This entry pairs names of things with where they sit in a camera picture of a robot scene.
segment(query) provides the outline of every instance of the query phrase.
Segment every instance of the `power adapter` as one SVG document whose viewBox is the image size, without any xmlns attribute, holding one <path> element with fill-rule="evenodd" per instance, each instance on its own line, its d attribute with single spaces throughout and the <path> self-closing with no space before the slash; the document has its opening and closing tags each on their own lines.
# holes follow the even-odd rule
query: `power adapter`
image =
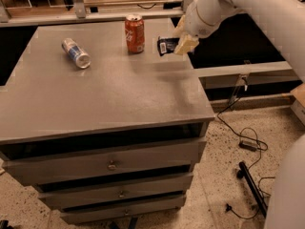
<svg viewBox="0 0 305 229">
<path fill-rule="evenodd" d="M 254 144 L 250 141 L 241 140 L 239 142 L 239 147 L 242 149 L 249 150 L 251 152 L 255 152 L 257 150 L 257 144 Z"/>
</svg>

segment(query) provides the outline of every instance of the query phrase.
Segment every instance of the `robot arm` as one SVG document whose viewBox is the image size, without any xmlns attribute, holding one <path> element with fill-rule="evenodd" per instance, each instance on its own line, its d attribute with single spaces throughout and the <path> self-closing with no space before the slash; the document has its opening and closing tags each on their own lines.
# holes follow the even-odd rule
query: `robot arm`
<svg viewBox="0 0 305 229">
<path fill-rule="evenodd" d="M 297 0 L 194 0 L 185 31 L 206 38 L 240 10 L 247 12 L 305 82 L 305 6 Z"/>
</svg>

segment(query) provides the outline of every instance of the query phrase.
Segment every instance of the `gray tabletop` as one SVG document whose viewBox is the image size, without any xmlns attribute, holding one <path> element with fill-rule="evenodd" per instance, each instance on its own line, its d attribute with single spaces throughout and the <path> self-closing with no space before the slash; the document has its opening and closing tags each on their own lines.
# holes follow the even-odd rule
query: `gray tabletop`
<svg viewBox="0 0 305 229">
<path fill-rule="evenodd" d="M 124 22 L 39 27 L 0 87 L 0 143 L 193 123 L 214 112 L 187 56 L 159 56 L 170 19 L 145 21 L 146 48 L 127 51 Z M 61 48 L 71 37 L 91 66 L 78 70 Z"/>
</svg>

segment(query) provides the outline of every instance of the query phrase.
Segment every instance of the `soda can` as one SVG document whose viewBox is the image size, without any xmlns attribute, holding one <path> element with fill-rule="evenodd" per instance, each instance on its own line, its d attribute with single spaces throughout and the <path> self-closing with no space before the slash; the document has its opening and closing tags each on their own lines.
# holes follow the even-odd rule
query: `soda can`
<svg viewBox="0 0 305 229">
<path fill-rule="evenodd" d="M 62 41 L 63 50 L 74 61 L 75 65 L 81 69 L 86 69 L 91 64 L 90 56 L 80 48 L 71 38 L 66 38 Z"/>
<path fill-rule="evenodd" d="M 130 14 L 125 20 L 125 34 L 129 52 L 143 52 L 145 46 L 144 20 L 141 15 Z"/>
</svg>

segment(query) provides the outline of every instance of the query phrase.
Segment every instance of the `black metal leg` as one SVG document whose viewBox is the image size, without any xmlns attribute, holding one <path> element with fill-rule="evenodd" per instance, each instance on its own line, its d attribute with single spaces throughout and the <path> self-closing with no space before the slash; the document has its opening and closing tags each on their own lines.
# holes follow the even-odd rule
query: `black metal leg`
<svg viewBox="0 0 305 229">
<path fill-rule="evenodd" d="M 249 170 L 248 170 L 246 164 L 244 162 L 240 162 L 239 163 L 239 168 L 240 168 L 240 171 L 238 172 L 237 177 L 238 178 L 242 178 L 242 177 L 246 178 L 248 186 L 250 187 L 251 192 L 254 195 L 254 198 L 255 198 L 255 200 L 258 204 L 258 207 L 261 211 L 261 214 L 264 216 L 264 218 L 266 218 L 268 206 L 266 205 L 266 203 L 264 201 L 264 198 L 260 195 L 260 193 L 259 193 L 259 191 L 258 191 L 258 189 L 257 189 L 257 187 L 254 183 L 254 180 L 252 179 L 252 176 L 249 173 Z"/>
</svg>

